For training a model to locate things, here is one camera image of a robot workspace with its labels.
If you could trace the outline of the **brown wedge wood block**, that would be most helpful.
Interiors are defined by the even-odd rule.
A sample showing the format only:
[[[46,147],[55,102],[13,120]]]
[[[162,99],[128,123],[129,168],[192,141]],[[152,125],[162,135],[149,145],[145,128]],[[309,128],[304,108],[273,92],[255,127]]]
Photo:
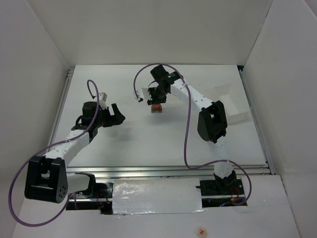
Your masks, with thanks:
[[[151,111],[152,111],[152,113],[156,113],[156,112],[161,113],[162,109],[161,108],[152,108]]]

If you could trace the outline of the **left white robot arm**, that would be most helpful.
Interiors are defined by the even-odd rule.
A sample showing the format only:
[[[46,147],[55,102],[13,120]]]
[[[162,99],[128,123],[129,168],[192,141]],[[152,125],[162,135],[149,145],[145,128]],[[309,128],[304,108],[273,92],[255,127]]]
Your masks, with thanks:
[[[97,102],[85,102],[80,115],[66,138],[42,156],[30,159],[24,195],[27,199],[61,203],[69,194],[81,192],[91,196],[95,192],[96,178],[89,173],[67,174],[66,168],[77,154],[88,146],[100,127],[111,127],[124,122],[125,116],[117,104],[112,112]]]

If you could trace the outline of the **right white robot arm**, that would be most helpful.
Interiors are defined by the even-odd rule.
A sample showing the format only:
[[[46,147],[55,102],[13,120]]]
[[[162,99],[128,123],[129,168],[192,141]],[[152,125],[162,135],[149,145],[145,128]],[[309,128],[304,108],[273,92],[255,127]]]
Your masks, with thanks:
[[[206,98],[190,86],[174,67],[173,72],[168,72],[164,67],[166,64],[154,64],[150,74],[156,87],[148,88],[148,105],[163,104],[167,100],[167,95],[171,94],[188,105],[187,122],[183,146],[184,164],[190,170],[198,170],[209,165],[214,165],[215,184],[219,191],[230,189],[237,180],[233,169],[235,165],[229,160],[229,156],[224,148],[227,130],[227,119],[224,104],[218,100],[213,101]],[[191,112],[196,109],[198,112],[197,132],[200,138],[209,143],[213,153],[218,160],[205,163],[200,166],[190,166],[187,158],[187,146],[189,139],[189,127]]]

